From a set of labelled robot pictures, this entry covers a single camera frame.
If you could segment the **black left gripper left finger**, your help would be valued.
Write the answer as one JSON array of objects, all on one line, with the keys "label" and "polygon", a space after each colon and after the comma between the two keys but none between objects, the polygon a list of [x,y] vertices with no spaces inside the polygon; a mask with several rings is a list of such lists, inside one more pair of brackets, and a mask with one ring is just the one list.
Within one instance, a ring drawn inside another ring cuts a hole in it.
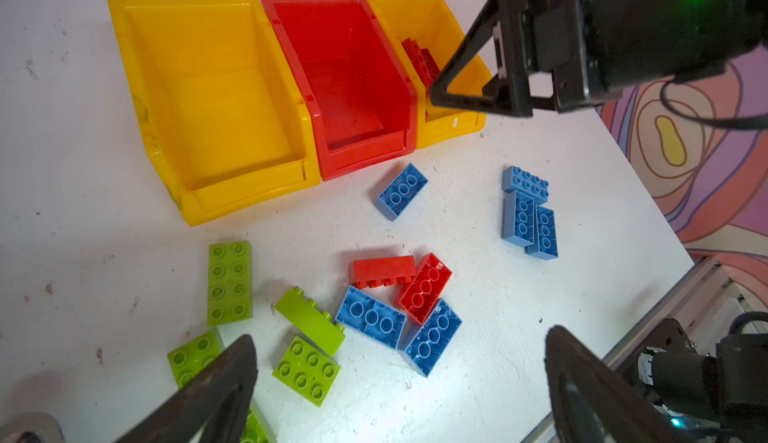
[{"label": "black left gripper left finger", "polygon": [[245,334],[119,440],[239,442],[257,377],[256,348]]}]

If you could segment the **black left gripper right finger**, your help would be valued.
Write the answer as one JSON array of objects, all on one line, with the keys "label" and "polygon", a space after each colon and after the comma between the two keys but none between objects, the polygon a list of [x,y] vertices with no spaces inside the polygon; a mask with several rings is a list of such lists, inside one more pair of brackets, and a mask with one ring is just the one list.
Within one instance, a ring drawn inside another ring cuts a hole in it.
[{"label": "black left gripper right finger", "polygon": [[552,415],[562,442],[689,442],[566,328],[546,335]]}]

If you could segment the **red lego brick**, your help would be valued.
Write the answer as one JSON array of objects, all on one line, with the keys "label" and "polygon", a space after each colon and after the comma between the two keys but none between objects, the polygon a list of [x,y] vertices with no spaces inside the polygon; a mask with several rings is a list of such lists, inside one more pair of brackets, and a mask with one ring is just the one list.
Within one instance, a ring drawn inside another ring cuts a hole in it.
[{"label": "red lego brick", "polygon": [[431,86],[435,79],[439,76],[440,68],[427,48],[420,50],[421,58],[423,60],[423,66],[427,75],[425,86]]},{"label": "red lego brick", "polygon": [[401,45],[403,46],[403,49],[405,50],[405,53],[408,56],[409,61],[417,75],[419,76],[423,86],[428,89],[431,86],[432,79],[422,50],[418,44],[410,38],[406,38],[401,43]]},{"label": "red lego brick", "polygon": [[411,283],[395,299],[396,306],[416,325],[423,325],[437,304],[452,271],[434,254],[425,255]]},{"label": "red lego brick", "polygon": [[415,258],[397,256],[353,261],[348,268],[349,284],[358,289],[407,285],[416,276]]}]

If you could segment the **green lego brick long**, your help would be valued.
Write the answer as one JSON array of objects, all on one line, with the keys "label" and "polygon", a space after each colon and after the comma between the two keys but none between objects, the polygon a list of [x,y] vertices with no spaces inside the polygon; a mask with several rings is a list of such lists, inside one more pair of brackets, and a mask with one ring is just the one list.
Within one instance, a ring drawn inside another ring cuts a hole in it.
[{"label": "green lego brick long", "polygon": [[252,317],[252,258],[248,241],[208,248],[207,324],[219,327]]}]

